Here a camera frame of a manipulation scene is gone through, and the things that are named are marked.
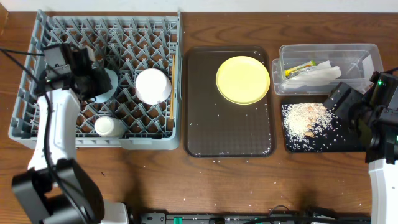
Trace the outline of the yellow round plate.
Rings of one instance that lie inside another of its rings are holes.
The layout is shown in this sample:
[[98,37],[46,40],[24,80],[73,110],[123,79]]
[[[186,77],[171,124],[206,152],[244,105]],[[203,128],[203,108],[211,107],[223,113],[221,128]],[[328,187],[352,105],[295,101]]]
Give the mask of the yellow round plate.
[[251,105],[267,95],[271,79],[262,62],[248,56],[235,56],[220,65],[215,82],[220,94],[228,101]]

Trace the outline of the green orange snack wrapper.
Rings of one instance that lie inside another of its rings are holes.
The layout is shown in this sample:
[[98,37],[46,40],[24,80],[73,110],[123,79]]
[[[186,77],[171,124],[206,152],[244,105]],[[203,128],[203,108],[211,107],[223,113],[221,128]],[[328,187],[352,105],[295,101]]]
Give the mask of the green orange snack wrapper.
[[297,70],[300,70],[300,69],[303,69],[303,68],[307,68],[307,67],[313,67],[313,66],[316,66],[316,65],[317,64],[313,60],[311,60],[311,61],[306,62],[304,64],[297,65],[296,67],[284,70],[284,75],[285,75],[285,77],[288,77],[291,73],[296,72]]

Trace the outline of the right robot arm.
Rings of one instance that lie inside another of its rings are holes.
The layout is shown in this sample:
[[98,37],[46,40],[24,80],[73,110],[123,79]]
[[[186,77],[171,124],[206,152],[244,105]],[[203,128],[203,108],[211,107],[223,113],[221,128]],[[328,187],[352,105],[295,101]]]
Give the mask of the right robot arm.
[[397,72],[377,72],[364,94],[340,82],[324,107],[346,121],[365,147],[371,179],[371,223],[397,223]]

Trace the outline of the light blue bowl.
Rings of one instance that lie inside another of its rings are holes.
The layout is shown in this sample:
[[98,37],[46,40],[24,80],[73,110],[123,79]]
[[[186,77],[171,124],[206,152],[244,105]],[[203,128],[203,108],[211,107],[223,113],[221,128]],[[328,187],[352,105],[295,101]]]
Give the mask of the light blue bowl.
[[108,101],[116,92],[117,87],[118,87],[118,76],[116,72],[110,70],[110,69],[105,69],[105,72],[108,74],[108,77],[111,82],[111,89],[108,90],[106,93],[103,93],[101,95],[98,95],[95,98],[95,103],[104,103],[105,101]]

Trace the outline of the white pink bowl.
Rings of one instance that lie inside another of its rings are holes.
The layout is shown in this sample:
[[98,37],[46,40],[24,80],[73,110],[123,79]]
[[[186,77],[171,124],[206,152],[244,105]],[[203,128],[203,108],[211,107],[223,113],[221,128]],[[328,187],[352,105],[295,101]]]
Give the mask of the white pink bowl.
[[135,87],[137,97],[148,105],[165,101],[172,92],[169,78],[156,68],[148,68],[138,74]]

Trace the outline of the white plastic cup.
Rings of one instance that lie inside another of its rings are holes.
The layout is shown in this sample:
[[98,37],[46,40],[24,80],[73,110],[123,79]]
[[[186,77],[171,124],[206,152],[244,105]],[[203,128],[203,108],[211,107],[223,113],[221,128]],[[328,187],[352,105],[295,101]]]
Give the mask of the white plastic cup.
[[102,137],[121,137],[126,132],[126,128],[121,120],[102,116],[95,121],[95,131]]

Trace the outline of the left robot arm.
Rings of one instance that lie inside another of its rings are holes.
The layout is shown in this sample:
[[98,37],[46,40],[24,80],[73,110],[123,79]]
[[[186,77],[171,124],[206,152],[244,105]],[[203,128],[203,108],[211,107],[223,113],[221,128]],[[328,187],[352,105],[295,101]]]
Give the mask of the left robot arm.
[[92,48],[54,44],[41,51],[44,71],[35,82],[39,128],[25,173],[12,190],[32,223],[129,223],[127,207],[105,200],[76,161],[76,122],[84,101],[115,92],[114,72],[94,67]]

